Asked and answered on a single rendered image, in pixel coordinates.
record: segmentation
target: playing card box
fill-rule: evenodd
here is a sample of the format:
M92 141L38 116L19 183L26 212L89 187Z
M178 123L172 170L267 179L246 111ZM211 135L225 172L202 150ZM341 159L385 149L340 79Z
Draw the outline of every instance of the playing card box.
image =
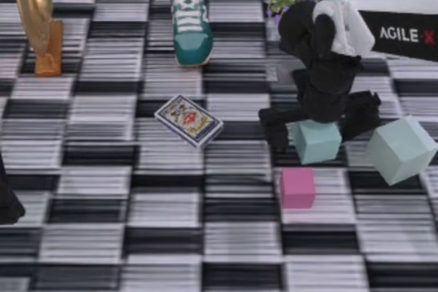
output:
M222 121L182 95L170 99L154 116L197 149L206 147L224 127Z

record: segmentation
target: teal sneaker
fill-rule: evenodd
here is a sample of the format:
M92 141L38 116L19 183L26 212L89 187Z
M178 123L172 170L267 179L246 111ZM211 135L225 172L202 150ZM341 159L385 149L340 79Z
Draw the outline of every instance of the teal sneaker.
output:
M170 0L173 44L180 66L201 66L209 61L213 34L205 0Z

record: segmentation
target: cube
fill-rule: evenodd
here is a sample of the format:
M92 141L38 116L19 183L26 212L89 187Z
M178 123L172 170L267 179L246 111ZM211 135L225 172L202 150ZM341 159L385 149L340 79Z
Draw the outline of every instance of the cube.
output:
M311 168L283 168L280 178L281 207L309 209L315 200L315 182Z
M301 164L336 159L342 136L335 123L297 122L292 132Z
M365 152L389 185L404 181L425 169L438 145L412 116L377 128Z

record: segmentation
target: teal cube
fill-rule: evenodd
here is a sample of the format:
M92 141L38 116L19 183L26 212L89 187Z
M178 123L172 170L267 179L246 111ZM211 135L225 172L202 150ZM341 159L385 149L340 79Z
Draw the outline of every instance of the teal cube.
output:
M341 134L334 123L300 121L294 125L292 135L301 164L336 159L342 142Z
M412 116L374 130L365 158L389 185L419 174L432 161L438 145Z

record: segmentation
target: shoelace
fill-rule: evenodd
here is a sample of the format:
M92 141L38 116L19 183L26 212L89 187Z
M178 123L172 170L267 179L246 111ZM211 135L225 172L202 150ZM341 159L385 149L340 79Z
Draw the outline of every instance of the shoelace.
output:
M181 6L175 12L175 20L178 31L202 31L201 27L201 9L196 8L199 0L176 0L177 4Z

